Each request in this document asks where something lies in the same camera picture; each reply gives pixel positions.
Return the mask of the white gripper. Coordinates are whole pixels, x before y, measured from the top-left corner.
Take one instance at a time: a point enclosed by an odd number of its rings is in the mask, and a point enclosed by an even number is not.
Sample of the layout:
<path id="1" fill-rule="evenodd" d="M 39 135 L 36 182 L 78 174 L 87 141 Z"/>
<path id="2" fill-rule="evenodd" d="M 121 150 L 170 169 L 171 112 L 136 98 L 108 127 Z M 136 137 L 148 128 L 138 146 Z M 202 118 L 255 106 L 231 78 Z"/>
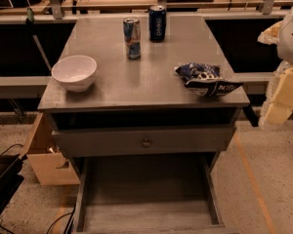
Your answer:
<path id="1" fill-rule="evenodd" d="M 262 31 L 258 41 L 277 45 L 281 22 Z M 273 73 L 260 113 L 261 125 L 283 125 L 293 113 L 293 63 L 283 60 Z"/>

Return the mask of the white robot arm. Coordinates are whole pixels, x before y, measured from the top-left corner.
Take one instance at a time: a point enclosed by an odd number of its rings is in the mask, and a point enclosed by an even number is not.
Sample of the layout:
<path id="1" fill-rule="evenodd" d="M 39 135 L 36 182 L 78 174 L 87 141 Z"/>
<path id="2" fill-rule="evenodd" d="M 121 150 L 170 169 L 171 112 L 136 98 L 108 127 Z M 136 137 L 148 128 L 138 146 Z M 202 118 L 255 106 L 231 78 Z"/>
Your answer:
<path id="1" fill-rule="evenodd" d="M 267 87 L 260 125 L 265 128 L 281 126 L 293 113 L 293 7 L 282 21 L 262 31 L 258 41 L 276 44 L 281 59 Z"/>

